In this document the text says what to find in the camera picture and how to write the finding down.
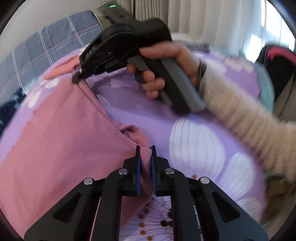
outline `pink cloth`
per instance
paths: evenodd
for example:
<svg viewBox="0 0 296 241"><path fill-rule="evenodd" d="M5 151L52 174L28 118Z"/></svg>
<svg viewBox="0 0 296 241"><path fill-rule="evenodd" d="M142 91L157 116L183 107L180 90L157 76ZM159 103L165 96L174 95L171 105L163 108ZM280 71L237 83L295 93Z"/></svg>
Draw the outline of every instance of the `pink cloth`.
<svg viewBox="0 0 296 241"><path fill-rule="evenodd" d="M31 225L83 179L105 178L135 155L137 145L142 146L145 173L141 195L123 198L121 226L153 196L148 138L133 125L113 121L85 81L74 85L64 77L34 110L1 163L0 208L24 237Z"/></svg>
<svg viewBox="0 0 296 241"><path fill-rule="evenodd" d="M276 56L285 57L296 65L296 55L285 48L274 46L270 50L268 50L267 57L270 60L273 60Z"/></svg>

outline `sheer curtain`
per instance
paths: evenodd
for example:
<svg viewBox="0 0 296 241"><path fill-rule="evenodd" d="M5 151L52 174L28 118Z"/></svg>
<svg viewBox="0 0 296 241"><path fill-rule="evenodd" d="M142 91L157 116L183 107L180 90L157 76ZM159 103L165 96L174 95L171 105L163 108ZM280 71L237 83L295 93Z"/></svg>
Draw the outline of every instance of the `sheer curtain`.
<svg viewBox="0 0 296 241"><path fill-rule="evenodd" d="M266 0L169 0L168 26L231 54L243 50L251 61L267 42L295 46L287 24Z"/></svg>

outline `white stripe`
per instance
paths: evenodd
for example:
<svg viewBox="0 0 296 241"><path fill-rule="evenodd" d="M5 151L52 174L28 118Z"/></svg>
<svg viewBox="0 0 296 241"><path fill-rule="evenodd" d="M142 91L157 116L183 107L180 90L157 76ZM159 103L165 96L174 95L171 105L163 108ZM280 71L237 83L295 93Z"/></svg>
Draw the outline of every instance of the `white stripe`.
<svg viewBox="0 0 296 241"><path fill-rule="evenodd" d="M15 72L16 72L16 74L17 74L17 80L18 80L18 82L19 82L19 84L20 84L20 87L21 87L22 89L24 89L23 86L22 86L22 82L21 82L21 80L20 80L20 75L19 75L18 70L17 70L17 63L16 63L16 61L15 61L15 51L14 51L14 49L12 49L12 59L13 59L13 64L14 64L14 66L15 66Z"/></svg>
<svg viewBox="0 0 296 241"><path fill-rule="evenodd" d="M46 53L46 56L47 56L47 58L48 58L50 64L51 64L51 65L54 65L54 63L52 62L52 60L51 60L51 58L50 58L50 56L49 56L49 53L48 53L48 51L47 51L47 48L46 48L46 46L45 46L45 42L44 42L44 39L43 39L43 36L42 36L42 33L41 33L41 29L39 30L39 36L40 36L41 43L42 43L42 45L43 45L44 51L45 51L45 53Z"/></svg>
<svg viewBox="0 0 296 241"><path fill-rule="evenodd" d="M72 22L72 20L71 20L69 17L67 17L67 20L68 20L68 23L70 24L70 27L71 27L73 33L75 34L76 38L78 39L78 41L80 42L80 44L82 45L82 47L85 46L85 44L82 42L82 40L81 40L79 34L77 33L77 31L76 31L76 29L75 29L75 26L74 26L74 24L73 24L73 22Z"/></svg>

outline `triangular cutout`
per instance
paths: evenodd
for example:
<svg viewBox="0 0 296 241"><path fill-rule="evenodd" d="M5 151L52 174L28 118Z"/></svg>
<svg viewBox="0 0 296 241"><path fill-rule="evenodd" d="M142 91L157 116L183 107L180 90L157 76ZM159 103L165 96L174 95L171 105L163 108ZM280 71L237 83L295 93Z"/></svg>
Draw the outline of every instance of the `triangular cutout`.
<svg viewBox="0 0 296 241"><path fill-rule="evenodd" d="M70 199L63 207L61 207L54 215L53 218L60 220L63 223L69 223L74 214L76 206L81 197L81 193L77 193L74 197Z"/></svg>
<svg viewBox="0 0 296 241"><path fill-rule="evenodd" d="M212 196L215 200L223 222L229 223L240 217L239 212L217 192L213 192Z"/></svg>

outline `silver screw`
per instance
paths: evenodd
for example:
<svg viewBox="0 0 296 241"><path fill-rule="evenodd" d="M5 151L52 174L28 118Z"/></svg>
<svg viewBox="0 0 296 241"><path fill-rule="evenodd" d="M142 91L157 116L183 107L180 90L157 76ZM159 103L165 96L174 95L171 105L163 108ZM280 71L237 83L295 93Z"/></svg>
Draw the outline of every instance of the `silver screw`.
<svg viewBox="0 0 296 241"><path fill-rule="evenodd" d="M210 180L209 180L207 177L202 177L202 178L200 179L200 182L201 182L202 184L209 184L209 183L210 183Z"/></svg>
<svg viewBox="0 0 296 241"><path fill-rule="evenodd" d="M85 185L91 185L93 183L93 179L88 177L88 178L84 179L83 183Z"/></svg>
<svg viewBox="0 0 296 241"><path fill-rule="evenodd" d="M165 173L166 174L174 174L175 170L173 168L167 168L167 169L165 169Z"/></svg>
<svg viewBox="0 0 296 241"><path fill-rule="evenodd" d="M128 173L128 171L127 171L127 169L125 169L125 168L121 168L121 169L118 170L118 173L119 173L120 175L125 175L125 174Z"/></svg>

